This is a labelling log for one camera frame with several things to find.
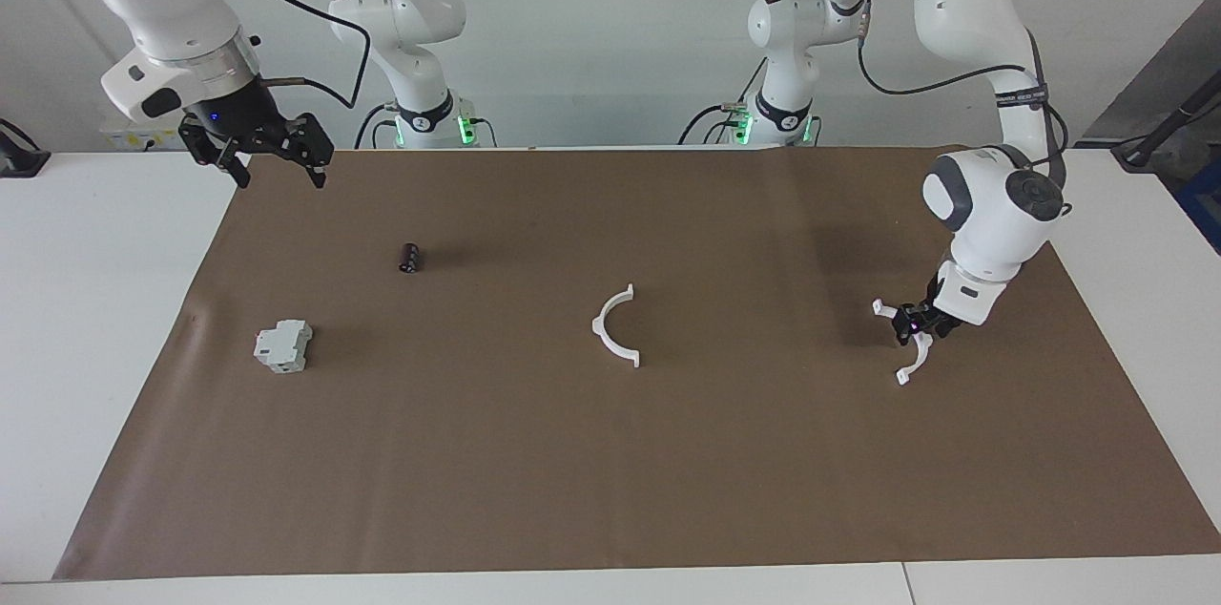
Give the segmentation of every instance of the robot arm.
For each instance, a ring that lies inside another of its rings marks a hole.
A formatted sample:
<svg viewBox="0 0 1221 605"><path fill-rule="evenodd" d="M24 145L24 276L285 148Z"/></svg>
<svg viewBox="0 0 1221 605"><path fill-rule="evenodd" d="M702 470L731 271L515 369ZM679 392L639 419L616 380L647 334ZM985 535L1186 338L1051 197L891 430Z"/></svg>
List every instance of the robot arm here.
<svg viewBox="0 0 1221 605"><path fill-rule="evenodd" d="M394 90L397 123L405 147L464 147L475 142L470 105L449 89L437 57L420 46L462 34L466 26L463 0L333 0L330 12L369 31L372 60ZM333 28L344 43L363 43L353 31Z"/></svg>
<svg viewBox="0 0 1221 605"><path fill-rule="evenodd" d="M1071 210L1061 194L1063 161L1042 61L1012 0L915 4L917 33L930 51L972 67L1005 67L987 73L1004 143L938 158L924 180L926 203L955 238L924 302L904 306L895 319L904 343L913 332L945 337L962 323L982 325L1009 281ZM852 39L863 48L868 15L867 0L756 2L751 37L767 49L770 65L751 100L751 142L800 138L817 79L808 49ZM1042 164L1048 175L1035 170Z"/></svg>
<svg viewBox="0 0 1221 605"><path fill-rule="evenodd" d="M103 78L115 106L137 122L187 110L181 128L192 155L241 187L237 153L271 153L305 166L316 187L333 153L316 119L280 115L258 59L223 0L104 0L132 32L136 49ZM217 148L210 138L223 141Z"/></svg>

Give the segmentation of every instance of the white curved object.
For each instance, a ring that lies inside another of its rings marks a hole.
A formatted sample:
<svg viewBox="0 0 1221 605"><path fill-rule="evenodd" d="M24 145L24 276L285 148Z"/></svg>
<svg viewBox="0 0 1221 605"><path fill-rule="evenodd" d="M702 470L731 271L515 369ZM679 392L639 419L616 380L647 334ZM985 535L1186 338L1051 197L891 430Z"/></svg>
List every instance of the white curved object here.
<svg viewBox="0 0 1221 605"><path fill-rule="evenodd" d="M602 313L593 319L593 334L602 339L602 345L607 346L612 353L617 357L623 357L629 359L634 367L640 368L640 352L636 350L628 350L623 345L619 345L607 335L607 314L615 307L636 298L636 288L631 284L628 284L628 290L620 292L619 295L610 297L604 306L602 306Z"/></svg>
<svg viewBox="0 0 1221 605"><path fill-rule="evenodd" d="M880 299L873 301L873 313L877 317L884 317L886 319L894 319L899 315L899 310L894 307L886 307L882 304ZM895 378L899 379L899 385L907 385L912 380L912 374L915 374L924 362L928 362L928 351L933 347L933 336L926 332L918 332L912 336L916 339L916 363L911 367L899 369L895 372Z"/></svg>

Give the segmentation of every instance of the gray wall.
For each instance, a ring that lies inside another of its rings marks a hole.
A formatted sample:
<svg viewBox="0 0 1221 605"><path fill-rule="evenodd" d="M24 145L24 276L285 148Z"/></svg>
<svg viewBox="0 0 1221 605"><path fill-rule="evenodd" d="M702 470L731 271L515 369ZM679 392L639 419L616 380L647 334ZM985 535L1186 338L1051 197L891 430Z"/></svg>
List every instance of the gray wall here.
<svg viewBox="0 0 1221 605"><path fill-rule="evenodd" d="M358 54L328 26L275 0L230 0L271 76L348 88ZM327 0L308 0L324 6ZM466 0L470 24L440 45L451 84L496 121L505 144L672 143L698 109L736 98L762 56L746 35L755 0ZM1089 126L1203 0L1016 0L1043 48L1055 103L1074 134ZM131 48L98 0L0 0L0 114L51 149L100 149L111 110L98 77ZM878 0L868 57L891 86L962 71L917 42L911 0ZM984 144L999 125L977 79L918 98L885 98L861 79L851 44L817 51L816 112L828 144ZM277 92L348 144L361 112L317 93ZM374 70L369 106L389 97Z"/></svg>
<svg viewBox="0 0 1221 605"><path fill-rule="evenodd" d="M1204 0L1088 134L1094 138L1142 134L1150 122L1182 105L1217 70L1221 70L1221 0ZM1221 110L1192 130L1200 138L1221 142Z"/></svg>

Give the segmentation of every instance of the brown table surface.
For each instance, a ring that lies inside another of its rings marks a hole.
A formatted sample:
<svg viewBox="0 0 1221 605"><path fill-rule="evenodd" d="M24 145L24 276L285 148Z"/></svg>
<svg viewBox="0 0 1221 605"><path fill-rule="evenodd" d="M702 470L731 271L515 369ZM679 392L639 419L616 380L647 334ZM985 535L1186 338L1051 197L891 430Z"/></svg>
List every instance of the brown table surface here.
<svg viewBox="0 0 1221 605"><path fill-rule="evenodd" d="M1221 552L1050 248L897 386L932 156L255 159L56 578Z"/></svg>

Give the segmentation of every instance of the green light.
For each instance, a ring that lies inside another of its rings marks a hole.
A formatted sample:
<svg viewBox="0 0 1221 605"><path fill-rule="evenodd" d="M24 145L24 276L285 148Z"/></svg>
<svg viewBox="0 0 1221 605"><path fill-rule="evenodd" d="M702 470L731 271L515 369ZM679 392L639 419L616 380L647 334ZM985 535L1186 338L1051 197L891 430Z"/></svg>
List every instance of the green light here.
<svg viewBox="0 0 1221 605"><path fill-rule="evenodd" d="M458 130L462 131L463 144L471 144L475 142L475 127L465 116L458 116Z"/></svg>
<svg viewBox="0 0 1221 605"><path fill-rule="evenodd" d="M751 128L755 127L755 116L746 114L746 119L739 125L737 132L737 144L750 144L751 143Z"/></svg>

